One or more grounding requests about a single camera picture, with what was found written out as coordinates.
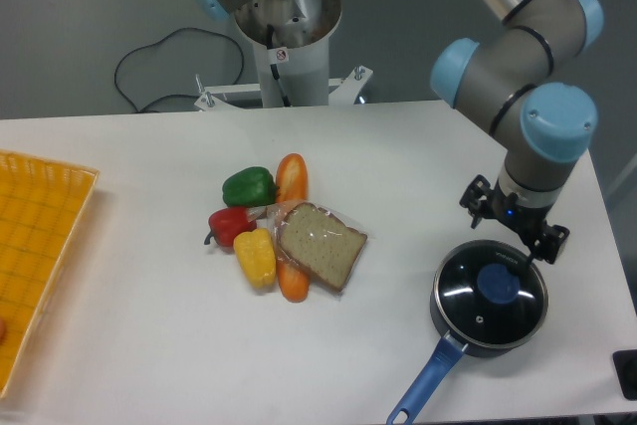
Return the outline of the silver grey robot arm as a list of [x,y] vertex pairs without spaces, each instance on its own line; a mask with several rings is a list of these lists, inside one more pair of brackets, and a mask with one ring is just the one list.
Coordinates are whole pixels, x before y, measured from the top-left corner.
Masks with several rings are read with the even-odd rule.
[[[264,106],[345,106],[362,88],[356,70],[328,85],[328,40],[340,0],[195,0],[214,19],[233,18],[252,43]],[[553,263],[569,235],[546,216],[588,149],[597,110],[582,90],[551,80],[604,25],[597,0],[484,0],[505,26],[494,43],[463,38],[436,60],[430,85],[507,152],[495,183],[477,177],[461,198],[475,221],[495,219],[537,260]]]

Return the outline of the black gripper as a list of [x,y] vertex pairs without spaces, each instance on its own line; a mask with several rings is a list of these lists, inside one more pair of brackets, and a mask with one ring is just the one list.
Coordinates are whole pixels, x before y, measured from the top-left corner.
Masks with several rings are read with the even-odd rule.
[[493,192],[490,182],[483,175],[477,175],[465,189],[459,204],[471,216],[472,229],[476,229],[483,219],[495,217],[528,246],[531,262],[554,264],[565,247],[570,230],[545,223],[551,205],[531,208],[519,205],[517,200],[516,193],[506,195],[499,185]]

